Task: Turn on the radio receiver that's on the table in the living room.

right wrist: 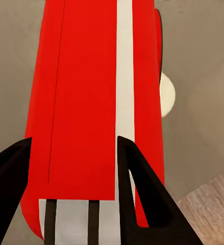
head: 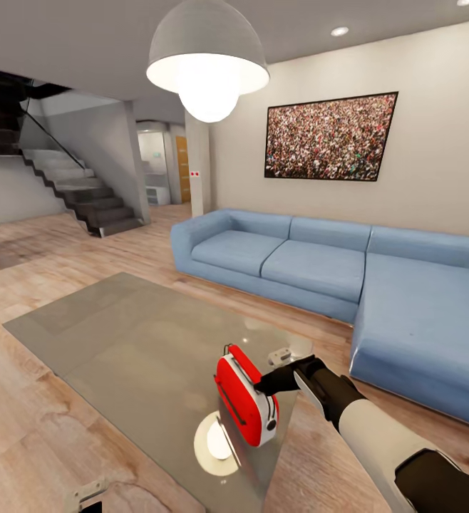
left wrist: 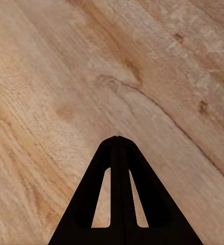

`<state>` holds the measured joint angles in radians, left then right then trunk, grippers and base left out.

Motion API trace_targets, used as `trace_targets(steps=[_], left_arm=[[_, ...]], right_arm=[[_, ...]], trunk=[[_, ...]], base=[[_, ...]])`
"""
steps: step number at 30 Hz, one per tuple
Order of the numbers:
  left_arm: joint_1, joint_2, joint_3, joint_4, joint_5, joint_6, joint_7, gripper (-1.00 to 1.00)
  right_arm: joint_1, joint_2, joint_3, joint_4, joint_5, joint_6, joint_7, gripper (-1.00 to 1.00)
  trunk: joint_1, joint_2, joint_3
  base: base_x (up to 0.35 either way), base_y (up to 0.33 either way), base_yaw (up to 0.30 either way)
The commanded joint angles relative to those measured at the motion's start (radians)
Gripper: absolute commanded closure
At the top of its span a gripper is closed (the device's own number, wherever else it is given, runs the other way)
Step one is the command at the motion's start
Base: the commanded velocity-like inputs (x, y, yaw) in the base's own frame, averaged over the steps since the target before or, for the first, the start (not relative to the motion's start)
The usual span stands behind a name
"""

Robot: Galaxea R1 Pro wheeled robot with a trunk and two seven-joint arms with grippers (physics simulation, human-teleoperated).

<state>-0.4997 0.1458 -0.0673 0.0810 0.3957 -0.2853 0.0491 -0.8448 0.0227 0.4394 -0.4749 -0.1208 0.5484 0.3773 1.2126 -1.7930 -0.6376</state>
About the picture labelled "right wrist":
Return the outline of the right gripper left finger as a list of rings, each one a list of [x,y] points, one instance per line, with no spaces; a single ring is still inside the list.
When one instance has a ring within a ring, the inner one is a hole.
[[[0,152],[0,245],[28,184],[32,137]]]

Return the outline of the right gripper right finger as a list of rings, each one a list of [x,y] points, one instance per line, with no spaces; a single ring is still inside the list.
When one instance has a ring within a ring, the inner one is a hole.
[[[204,245],[137,145],[117,137],[121,245]],[[149,228],[137,225],[131,171]]]

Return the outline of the radio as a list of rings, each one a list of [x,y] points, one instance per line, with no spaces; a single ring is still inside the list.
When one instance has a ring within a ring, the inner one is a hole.
[[[22,214],[44,245],[121,245],[117,137],[162,184],[162,20],[154,0],[46,0]],[[129,170],[137,225],[149,228]]]

